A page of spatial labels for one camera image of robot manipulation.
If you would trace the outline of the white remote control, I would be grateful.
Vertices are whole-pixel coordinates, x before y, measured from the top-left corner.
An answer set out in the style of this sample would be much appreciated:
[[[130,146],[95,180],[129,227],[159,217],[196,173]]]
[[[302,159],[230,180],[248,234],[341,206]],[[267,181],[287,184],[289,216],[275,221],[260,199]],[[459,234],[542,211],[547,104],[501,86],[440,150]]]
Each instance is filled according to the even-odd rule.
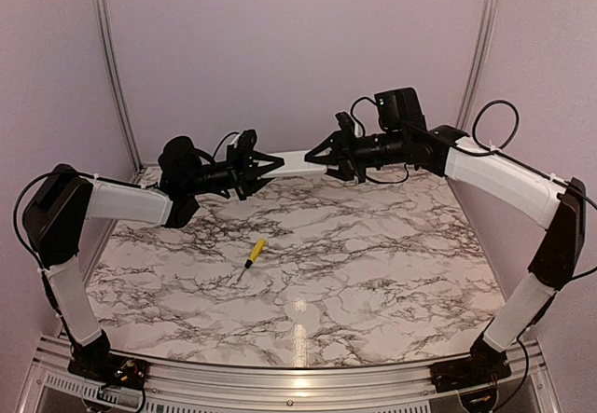
[[[278,152],[272,154],[274,157],[282,158],[285,164],[271,172],[267,172],[264,178],[284,178],[284,177],[302,177],[302,176],[321,176],[327,171],[326,165],[306,162],[304,156],[305,150]]]

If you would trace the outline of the yellow handled screwdriver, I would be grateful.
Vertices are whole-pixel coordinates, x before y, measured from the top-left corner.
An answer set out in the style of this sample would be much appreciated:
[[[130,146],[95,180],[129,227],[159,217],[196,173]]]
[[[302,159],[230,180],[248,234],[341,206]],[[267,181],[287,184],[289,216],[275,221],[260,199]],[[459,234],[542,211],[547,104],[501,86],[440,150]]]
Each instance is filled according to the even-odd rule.
[[[239,274],[236,282],[240,282],[244,273],[253,266],[253,264],[256,262],[256,260],[262,253],[262,250],[265,247],[265,245],[266,245],[265,239],[260,239],[257,241],[255,246],[253,247],[253,250],[251,251],[251,254],[246,259],[243,269],[242,269],[241,273]]]

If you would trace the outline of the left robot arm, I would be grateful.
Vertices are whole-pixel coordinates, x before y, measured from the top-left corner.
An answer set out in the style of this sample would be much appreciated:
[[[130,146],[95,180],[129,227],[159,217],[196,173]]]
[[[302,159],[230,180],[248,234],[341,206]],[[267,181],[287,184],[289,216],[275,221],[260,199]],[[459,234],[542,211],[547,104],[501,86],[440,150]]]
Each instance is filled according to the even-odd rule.
[[[189,137],[175,137],[160,154],[161,177],[154,188],[93,177],[66,164],[44,177],[23,210],[21,223],[71,341],[73,357],[96,379],[114,377],[118,360],[90,306],[79,269],[86,222],[100,218],[182,228],[199,210],[199,195],[235,194],[245,200],[270,181],[268,172],[285,164],[283,158],[256,151],[256,142],[255,131],[244,131],[229,145],[225,160],[217,161]]]

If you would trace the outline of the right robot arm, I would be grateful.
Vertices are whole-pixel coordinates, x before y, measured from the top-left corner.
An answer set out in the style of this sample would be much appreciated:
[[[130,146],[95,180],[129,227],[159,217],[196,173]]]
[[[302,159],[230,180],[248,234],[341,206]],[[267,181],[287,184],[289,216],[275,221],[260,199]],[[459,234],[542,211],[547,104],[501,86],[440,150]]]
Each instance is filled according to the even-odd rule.
[[[467,184],[502,201],[545,230],[526,276],[495,314],[463,361],[462,374],[481,383],[503,353],[545,312],[552,299],[575,278],[584,245],[584,184],[565,182],[507,156],[502,147],[481,145],[454,127],[426,126],[412,87],[380,92],[371,98],[381,132],[357,136],[352,113],[336,115],[339,130],[309,151],[306,161],[324,165],[342,181],[367,180],[367,170],[407,164],[454,182]]]

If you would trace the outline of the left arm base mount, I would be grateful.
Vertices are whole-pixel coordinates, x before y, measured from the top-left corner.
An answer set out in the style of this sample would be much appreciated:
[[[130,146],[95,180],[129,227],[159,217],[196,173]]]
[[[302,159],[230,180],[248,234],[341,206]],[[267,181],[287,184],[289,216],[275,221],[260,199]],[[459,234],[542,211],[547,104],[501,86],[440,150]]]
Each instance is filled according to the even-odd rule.
[[[105,334],[91,344],[73,345],[68,372],[84,379],[101,382],[106,387],[141,390],[145,387],[149,362],[111,352]]]

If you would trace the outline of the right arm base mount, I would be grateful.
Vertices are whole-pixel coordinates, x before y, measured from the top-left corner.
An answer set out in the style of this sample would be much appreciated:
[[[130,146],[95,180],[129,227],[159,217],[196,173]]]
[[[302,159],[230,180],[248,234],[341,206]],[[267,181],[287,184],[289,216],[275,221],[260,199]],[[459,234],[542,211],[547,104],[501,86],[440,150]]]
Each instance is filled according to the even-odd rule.
[[[430,374],[437,392],[449,392],[506,379],[512,371],[507,354],[492,348],[481,333],[467,357],[434,363]]]

